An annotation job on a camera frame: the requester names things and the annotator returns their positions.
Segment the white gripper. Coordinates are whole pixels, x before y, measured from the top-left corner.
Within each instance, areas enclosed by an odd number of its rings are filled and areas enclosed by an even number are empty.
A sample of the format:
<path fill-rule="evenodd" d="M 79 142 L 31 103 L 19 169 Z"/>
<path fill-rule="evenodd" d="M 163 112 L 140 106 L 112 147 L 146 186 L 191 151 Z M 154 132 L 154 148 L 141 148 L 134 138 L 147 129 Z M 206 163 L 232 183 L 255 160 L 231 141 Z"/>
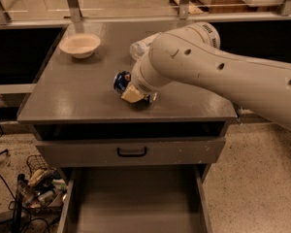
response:
<path fill-rule="evenodd" d="M 165 78 L 153 68 L 149 59 L 140 59 L 132 69 L 131 82 L 121 99 L 129 103 L 145 99 L 152 103 L 156 100 L 159 89 L 165 85 Z"/>

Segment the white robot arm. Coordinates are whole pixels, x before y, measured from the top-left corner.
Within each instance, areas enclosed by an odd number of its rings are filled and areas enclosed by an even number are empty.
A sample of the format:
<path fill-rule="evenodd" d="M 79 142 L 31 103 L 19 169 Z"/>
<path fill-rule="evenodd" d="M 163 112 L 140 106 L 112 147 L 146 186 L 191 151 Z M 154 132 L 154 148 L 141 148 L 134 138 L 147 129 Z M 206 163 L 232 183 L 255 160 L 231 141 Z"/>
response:
<path fill-rule="evenodd" d="M 197 22 L 158 34 L 133 67 L 121 98 L 137 103 L 168 83 L 214 92 L 291 130 L 291 63 L 219 48 L 216 29 Z"/>

